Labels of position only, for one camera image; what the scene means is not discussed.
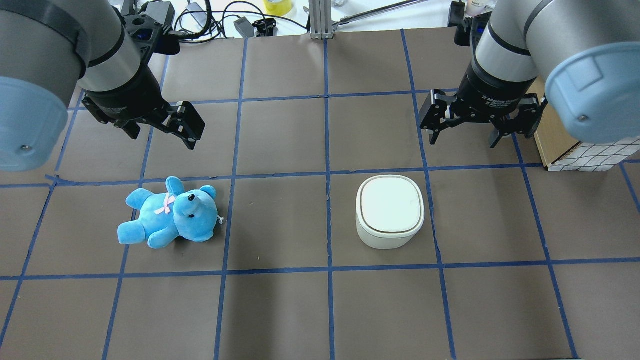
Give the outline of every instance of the grid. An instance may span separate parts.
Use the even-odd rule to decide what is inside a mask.
[[[513,143],[515,145],[516,153],[518,155],[518,163],[511,164],[498,164],[498,165],[465,165],[465,166],[443,166],[443,167],[430,167],[428,165],[428,159],[426,153],[423,148],[423,138],[422,132],[420,131],[418,125],[420,119],[418,118],[418,103],[417,103],[417,94],[423,94],[429,92],[429,90],[417,90],[415,88],[415,83],[413,80],[413,71],[411,59],[409,57],[409,48],[407,45],[406,37],[404,30],[401,31],[404,55],[406,57],[406,66],[407,71],[410,78],[410,90],[407,91],[396,91],[396,92],[371,92],[371,93],[357,93],[357,94],[330,94],[329,92],[329,76],[328,76],[328,46],[327,40],[324,40],[323,43],[323,60],[324,60],[324,93],[318,95],[311,96],[290,96],[290,97],[264,97],[264,98],[251,98],[245,99],[243,98],[244,92],[244,73],[246,68],[246,54],[248,41],[244,40],[244,48],[243,48],[243,60],[242,60],[242,71],[241,71],[241,82],[240,82],[240,90],[237,99],[227,99],[227,100],[217,100],[217,101],[194,101],[194,104],[212,104],[212,103],[237,103],[237,123],[236,123],[236,138],[235,138],[235,148],[234,148],[234,161],[233,161],[233,171],[231,176],[219,176],[216,179],[228,179],[231,181],[231,193],[228,204],[228,213],[226,214],[227,218],[227,229],[225,233],[225,250],[223,257],[223,267],[222,270],[215,271],[195,271],[195,272],[154,272],[154,273],[125,273],[125,266],[127,263],[127,256],[129,253],[129,246],[126,245],[124,247],[123,256],[122,256],[122,264],[120,267],[120,271],[118,273],[113,274],[79,274],[79,275],[27,275],[27,269],[29,266],[29,260],[31,259],[31,254],[33,252],[35,243],[38,239],[38,233],[40,230],[40,226],[42,225],[42,220],[47,212],[47,208],[49,206],[49,202],[51,200],[52,194],[56,188],[68,187],[68,186],[108,186],[108,185],[118,185],[118,184],[136,184],[138,187],[142,187],[144,184],[148,183],[161,183],[164,179],[145,179],[145,170],[147,167],[148,155],[151,146],[151,141],[153,138],[154,130],[151,129],[149,131],[149,137],[147,140],[147,146],[145,149],[145,155],[143,159],[142,168],[140,170],[140,178],[130,181],[94,181],[94,182],[75,182],[68,181],[60,178],[59,176],[47,176],[46,178],[51,182],[47,183],[37,183],[37,184],[15,184],[15,185],[0,185],[0,188],[32,188],[32,187],[42,187],[48,188],[49,193],[47,199],[45,201],[44,207],[42,209],[42,213],[40,218],[38,219],[36,230],[33,234],[33,238],[29,245],[29,251],[27,257],[24,261],[24,266],[22,267],[22,273],[18,276],[8,276],[8,277],[0,277],[0,281],[17,281],[15,293],[13,294],[13,300],[10,305],[8,314],[6,315],[6,320],[4,321],[4,325],[2,328],[2,333],[0,334],[0,347],[4,341],[4,337],[7,332],[7,328],[9,327],[13,309],[15,307],[15,303],[20,294],[20,288],[22,283],[27,280],[56,280],[56,279],[118,279],[117,288],[115,297],[113,300],[113,308],[111,310],[111,317],[109,321],[107,336],[104,343],[104,351],[103,351],[103,359],[107,359],[108,351],[109,351],[109,342],[111,341],[111,334],[113,331],[113,324],[115,321],[115,316],[118,311],[118,301],[120,298],[120,290],[122,288],[123,279],[127,278],[145,278],[145,277],[191,277],[191,276],[216,276],[221,278],[221,286],[220,286],[220,302],[218,306],[218,320],[216,324],[216,338],[214,340],[214,358],[218,359],[220,357],[220,336],[223,322],[223,310],[225,306],[225,288],[226,288],[226,280],[228,276],[235,275],[250,275],[250,274],[291,274],[291,273],[326,273],[328,277],[328,332],[330,339],[330,358],[335,359],[335,334],[334,334],[334,314],[333,314],[333,273],[334,272],[356,272],[356,271],[372,271],[372,270],[420,270],[420,269],[433,269],[438,270],[441,284],[441,292],[442,292],[442,301],[444,308],[442,311],[444,312],[445,322],[447,326],[447,335],[449,340],[449,349],[451,352],[451,357],[456,359],[456,346],[454,339],[454,329],[452,328],[451,322],[451,314],[449,310],[449,301],[447,296],[447,285],[445,281],[445,269],[453,269],[453,268],[490,268],[490,267],[511,267],[511,266],[546,266],[549,271],[549,276],[552,280],[554,292],[556,295],[557,305],[560,309],[560,314],[562,317],[564,330],[566,333],[566,338],[568,342],[568,346],[572,353],[572,357],[578,358],[578,349],[574,344],[572,333],[570,329],[570,324],[567,320],[566,313],[564,310],[564,304],[562,300],[561,291],[559,289],[554,265],[578,265],[578,264],[596,264],[596,263],[638,263],[640,262],[640,258],[593,258],[593,259],[552,259],[550,252],[547,247],[547,242],[545,239],[545,234],[543,230],[543,226],[540,220],[540,216],[538,214],[538,209],[536,206],[536,199],[534,198],[534,194],[531,188],[531,184],[529,182],[529,176],[527,174],[527,169],[532,167],[542,167],[541,163],[525,163],[522,157],[522,153],[518,144],[518,140],[515,136],[512,136]],[[168,67],[169,59],[167,57],[164,65],[164,72],[162,79],[160,81],[161,87],[164,85],[164,80],[166,77],[167,67]],[[386,96],[386,95],[412,95],[413,100],[413,112],[416,120],[416,132],[418,134],[418,139],[420,143],[420,155],[422,158],[422,167],[418,168],[388,168],[388,169],[370,169],[370,170],[356,170],[356,171],[347,171],[347,170],[331,170],[330,166],[330,147],[329,147],[329,105],[330,98],[333,97],[365,97],[365,96]],[[241,131],[241,114],[242,107],[244,102],[254,102],[254,101],[281,101],[281,100],[289,100],[289,99],[314,99],[314,98],[322,98],[324,99],[324,129],[325,129],[325,149],[326,149],[326,170],[324,172],[291,172],[291,173],[282,173],[282,174],[257,174],[257,175],[237,175],[237,162],[238,162],[238,147],[239,147],[239,137]],[[70,110],[73,111],[73,117],[69,126],[69,129],[65,136],[65,141],[63,143],[62,150],[60,152],[60,156],[58,158],[58,162],[56,164],[56,173],[60,169],[60,165],[62,163],[63,157],[65,155],[65,150],[67,148],[68,140],[70,134],[73,129],[74,122],[76,120],[76,116],[79,111],[86,111],[85,109],[80,107],[80,100],[76,103],[74,108]],[[632,181],[629,178],[629,175],[625,169],[624,163],[637,163],[637,160],[627,160],[621,164],[621,170],[627,182],[627,186],[630,191],[630,195],[632,196],[638,211],[640,212],[640,202],[638,201],[636,192],[632,185]],[[542,245],[545,260],[541,261],[507,261],[507,262],[485,262],[485,263],[444,263],[442,260],[442,255],[440,253],[440,248],[438,246],[438,238],[437,238],[437,230],[436,230],[436,214],[434,210],[433,204],[433,194],[431,191],[431,180],[430,174],[432,172],[438,171],[452,171],[452,170],[475,170],[475,169],[489,169],[489,168],[519,168],[522,172],[522,177],[524,179],[524,183],[526,185],[527,193],[529,196],[529,201],[531,202],[531,208],[534,213],[536,225],[538,228],[538,233],[540,236],[540,243]],[[433,239],[436,251],[436,263],[430,264],[408,264],[408,265],[366,265],[366,266],[334,266],[332,261],[332,206],[331,206],[331,176],[332,175],[341,175],[341,174],[384,174],[388,172],[420,172],[424,173],[426,178],[426,188],[427,188],[427,199],[429,204],[429,214],[431,216],[431,224],[432,224],[432,232]],[[234,207],[234,189],[236,185],[237,179],[258,179],[258,178],[270,178],[270,177],[304,177],[304,176],[325,176],[326,178],[326,192],[328,196],[328,200],[326,203],[326,223],[327,223],[327,255],[328,260],[326,266],[320,267],[301,267],[301,268],[267,268],[267,269],[255,269],[255,270],[229,270],[228,269],[228,253],[230,247],[230,234],[232,231],[232,222],[233,222],[233,207]],[[198,181],[198,180],[210,180],[210,177],[185,177],[182,178],[183,181]],[[131,219],[136,218],[136,211],[134,210],[131,215]]]
[[[640,139],[624,139],[610,144],[581,143],[549,166],[549,171],[607,171],[640,150]]]

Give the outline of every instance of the metal frame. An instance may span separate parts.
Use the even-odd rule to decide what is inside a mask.
[[[312,39],[333,38],[331,0],[309,0],[309,19]]]

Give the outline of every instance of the teddy bear leg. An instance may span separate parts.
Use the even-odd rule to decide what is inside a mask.
[[[151,234],[147,243],[151,249],[161,249],[171,244],[171,242],[175,240],[179,235],[180,234],[178,233],[178,229],[169,227],[167,229],[162,229],[156,233]]]
[[[145,228],[139,220],[126,222],[118,226],[118,241],[121,244],[138,244],[146,239]]]
[[[127,205],[129,205],[129,207],[140,210],[142,209],[142,205],[145,203],[145,201],[153,194],[154,193],[150,192],[147,189],[135,189],[135,191],[127,196],[127,200],[125,200],[125,202],[127,203]]]

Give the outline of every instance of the light blue joint cap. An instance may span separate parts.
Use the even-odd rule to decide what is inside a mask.
[[[586,143],[640,136],[640,42],[594,47],[563,61],[545,87],[564,127]]]
[[[0,171],[44,165],[66,125],[67,107],[53,93],[0,76]]]

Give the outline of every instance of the pink ribbon bow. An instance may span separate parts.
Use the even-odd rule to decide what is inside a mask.
[[[169,214],[171,209],[169,208],[169,204],[173,204],[175,202],[175,196],[169,196],[169,193],[166,193],[164,196],[164,206],[155,211],[156,215],[160,215],[162,212],[165,214]]]

